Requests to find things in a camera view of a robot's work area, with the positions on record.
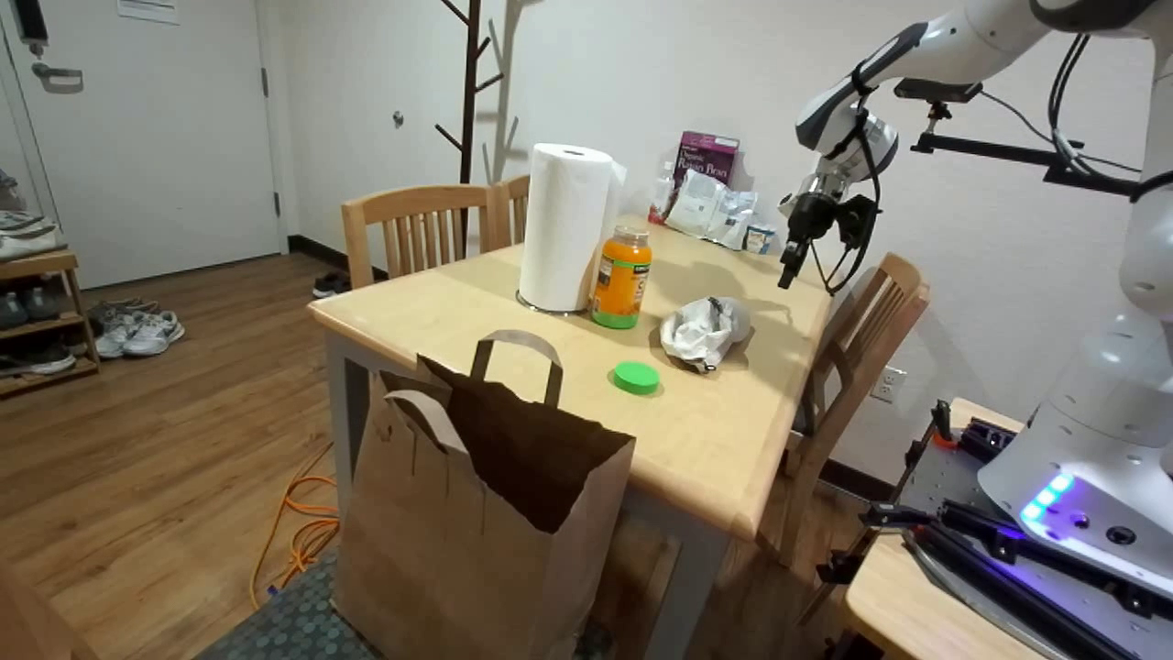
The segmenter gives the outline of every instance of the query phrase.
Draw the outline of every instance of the shelf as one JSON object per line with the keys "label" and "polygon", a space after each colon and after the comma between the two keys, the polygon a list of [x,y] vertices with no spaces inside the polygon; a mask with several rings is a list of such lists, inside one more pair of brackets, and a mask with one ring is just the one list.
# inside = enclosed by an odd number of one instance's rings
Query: shelf
{"label": "shelf", "polygon": [[51,248],[51,254],[0,262],[0,278],[36,278],[36,276],[55,276],[72,268],[76,268],[76,258],[68,248]]}
{"label": "shelf", "polygon": [[0,377],[0,401],[29,388],[44,388],[65,377],[99,375],[96,359],[76,359],[72,369],[63,375],[27,375],[27,377]]}
{"label": "shelf", "polygon": [[29,336],[29,334],[49,334],[49,330],[63,330],[63,326],[83,326],[83,317],[63,311],[57,320],[49,320],[49,322],[8,326],[8,330],[0,330],[0,341]]}

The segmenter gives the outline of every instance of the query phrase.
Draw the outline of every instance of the white paper towel roll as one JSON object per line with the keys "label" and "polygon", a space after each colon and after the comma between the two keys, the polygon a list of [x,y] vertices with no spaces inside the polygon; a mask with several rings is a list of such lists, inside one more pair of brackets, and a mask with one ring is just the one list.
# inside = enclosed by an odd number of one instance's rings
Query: white paper towel roll
{"label": "white paper towel roll", "polygon": [[526,166],[518,295],[541,311],[584,311],[595,248],[608,235],[622,168],[600,149],[567,142],[535,142]]}

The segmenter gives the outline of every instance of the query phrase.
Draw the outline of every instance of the green bottle cap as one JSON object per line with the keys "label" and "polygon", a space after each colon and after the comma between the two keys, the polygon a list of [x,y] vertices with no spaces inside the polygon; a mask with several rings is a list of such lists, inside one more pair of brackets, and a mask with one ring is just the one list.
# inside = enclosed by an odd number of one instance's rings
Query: green bottle cap
{"label": "green bottle cap", "polygon": [[612,383],[622,388],[622,394],[634,394],[634,395],[651,395],[658,388],[658,375],[657,366],[650,363],[614,363],[612,369]]}

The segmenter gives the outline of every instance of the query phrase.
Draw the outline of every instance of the paper bag handle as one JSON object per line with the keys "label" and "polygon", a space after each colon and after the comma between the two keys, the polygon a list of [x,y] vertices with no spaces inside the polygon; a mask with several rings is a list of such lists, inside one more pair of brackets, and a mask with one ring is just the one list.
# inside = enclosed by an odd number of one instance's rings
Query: paper bag handle
{"label": "paper bag handle", "polygon": [[541,357],[548,359],[547,406],[557,406],[557,395],[561,395],[561,359],[557,359],[557,348],[553,348],[548,341],[541,341],[540,334],[526,334],[526,330],[495,330],[495,334],[489,334],[485,341],[476,341],[476,357],[474,357],[468,377],[474,377],[474,383],[485,383],[495,341],[523,346],[523,348],[541,353]]}
{"label": "paper bag handle", "polygon": [[440,401],[432,401],[425,394],[415,394],[415,388],[395,388],[395,394],[390,394],[390,401],[398,401],[398,402],[415,406],[440,446],[468,454],[460,432],[454,432],[454,425],[452,425],[448,411],[440,406]]}

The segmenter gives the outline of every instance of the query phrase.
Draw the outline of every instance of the wooden table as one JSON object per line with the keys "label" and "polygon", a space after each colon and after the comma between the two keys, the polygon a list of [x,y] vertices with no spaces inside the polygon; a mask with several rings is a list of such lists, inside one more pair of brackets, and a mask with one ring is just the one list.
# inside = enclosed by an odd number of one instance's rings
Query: wooden table
{"label": "wooden table", "polygon": [[[986,411],[971,401],[954,401],[954,422],[986,417],[1003,429],[1024,422]],[[898,535],[881,535],[850,579],[848,605],[856,623],[898,645],[908,655],[1038,655],[1020,639],[1003,636],[954,594],[937,590]]]}
{"label": "wooden table", "polygon": [[[650,226],[657,254],[638,330],[600,330],[584,317],[541,317],[518,304],[520,248],[497,248],[412,278],[316,300],[325,326],[325,383],[342,504],[368,417],[369,369],[412,375],[419,357],[468,369],[491,330],[547,336],[566,363],[561,406],[638,435],[627,512],[674,535],[678,560],[650,642],[650,655],[685,655],[691,623],[720,575],[726,535],[756,535],[797,417],[827,298],[812,278],[776,289],[776,262],[731,254]],[[657,326],[695,298],[735,298],[756,336],[716,375],[691,375],[657,348]],[[658,369],[657,395],[627,395],[608,383],[618,359]],[[535,394],[541,363],[495,357],[497,383]]]}

